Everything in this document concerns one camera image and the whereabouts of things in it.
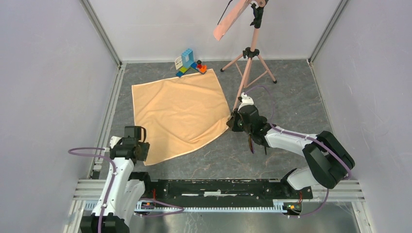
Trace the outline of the peach cloth napkin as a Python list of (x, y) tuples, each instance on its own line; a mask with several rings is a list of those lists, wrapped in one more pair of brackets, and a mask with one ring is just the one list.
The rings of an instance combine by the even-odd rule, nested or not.
[(194, 152), (227, 129), (229, 106), (213, 69), (131, 87), (134, 124), (147, 130), (145, 166)]

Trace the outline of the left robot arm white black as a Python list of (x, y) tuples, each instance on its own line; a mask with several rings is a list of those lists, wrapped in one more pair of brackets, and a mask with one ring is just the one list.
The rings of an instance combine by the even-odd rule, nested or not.
[(102, 193), (91, 215), (80, 222), (83, 233), (128, 233), (129, 224), (140, 198), (151, 195), (153, 185), (147, 174), (133, 178), (132, 171), (138, 161), (145, 161), (150, 144), (142, 126), (126, 126), (123, 137), (112, 137), (109, 147), (109, 172)]

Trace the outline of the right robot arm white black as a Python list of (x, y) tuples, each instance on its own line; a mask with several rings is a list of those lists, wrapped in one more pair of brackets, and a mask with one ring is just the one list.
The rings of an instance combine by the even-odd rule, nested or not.
[(253, 145), (278, 148), (303, 156), (304, 168), (296, 168), (282, 179), (281, 193), (287, 198), (295, 197), (301, 189), (321, 185), (333, 189), (341, 180), (351, 177), (355, 161), (337, 138), (329, 131), (319, 134), (303, 134), (285, 130), (269, 123), (254, 105), (235, 109), (227, 121), (233, 132), (245, 132)]

